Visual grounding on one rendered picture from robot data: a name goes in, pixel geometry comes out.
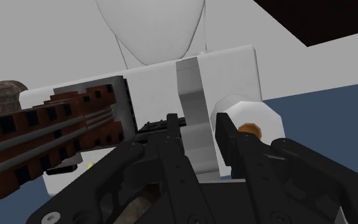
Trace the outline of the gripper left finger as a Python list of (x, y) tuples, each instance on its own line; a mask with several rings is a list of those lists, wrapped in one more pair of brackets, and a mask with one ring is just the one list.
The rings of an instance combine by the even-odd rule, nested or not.
[(113, 224), (147, 185), (160, 199), (139, 224), (216, 224), (188, 157), (179, 120), (167, 115), (165, 132), (146, 144), (117, 145), (89, 170), (31, 214), (25, 224)]

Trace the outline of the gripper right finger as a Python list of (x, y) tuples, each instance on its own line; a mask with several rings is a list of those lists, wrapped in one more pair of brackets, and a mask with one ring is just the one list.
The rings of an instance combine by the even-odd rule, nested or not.
[(358, 173), (291, 139), (263, 143), (226, 113), (215, 138), (234, 179), (244, 179), (257, 224), (358, 224)]

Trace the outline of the black flat ridged object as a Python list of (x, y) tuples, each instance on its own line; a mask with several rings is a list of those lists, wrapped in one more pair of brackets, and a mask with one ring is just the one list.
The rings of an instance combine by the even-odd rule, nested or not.
[(186, 126), (184, 117), (178, 118), (176, 114), (168, 114), (166, 120), (158, 122), (148, 122), (136, 135), (132, 138), (133, 141), (146, 144), (153, 136), (163, 135), (170, 138), (180, 138), (180, 128)]

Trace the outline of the white toilet paper roll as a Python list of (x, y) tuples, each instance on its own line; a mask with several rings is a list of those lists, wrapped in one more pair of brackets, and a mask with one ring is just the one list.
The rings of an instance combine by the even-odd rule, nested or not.
[(210, 121), (222, 178), (231, 174), (231, 168), (225, 165), (215, 139), (217, 113), (227, 113), (237, 129), (246, 123), (255, 124), (261, 130), (261, 141), (265, 144), (270, 145), (273, 140), (286, 136), (281, 116), (264, 102), (246, 95), (228, 95), (221, 99), (215, 104), (210, 114)]

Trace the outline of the small black flat object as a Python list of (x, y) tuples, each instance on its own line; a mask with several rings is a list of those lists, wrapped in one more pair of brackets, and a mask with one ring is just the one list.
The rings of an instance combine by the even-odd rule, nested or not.
[(65, 173), (74, 172), (77, 168), (78, 168), (78, 166), (76, 164), (74, 164), (74, 165), (69, 165), (69, 166), (65, 166), (65, 167), (49, 169), (46, 171), (46, 174), (49, 176), (57, 175), (57, 174), (65, 174)]

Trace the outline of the brown brick patterned box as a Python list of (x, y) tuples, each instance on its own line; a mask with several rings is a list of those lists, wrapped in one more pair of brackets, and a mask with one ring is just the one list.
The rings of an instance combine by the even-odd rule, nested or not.
[(137, 132), (126, 79), (57, 88), (49, 100), (0, 115), (0, 199), (82, 151), (110, 148)]

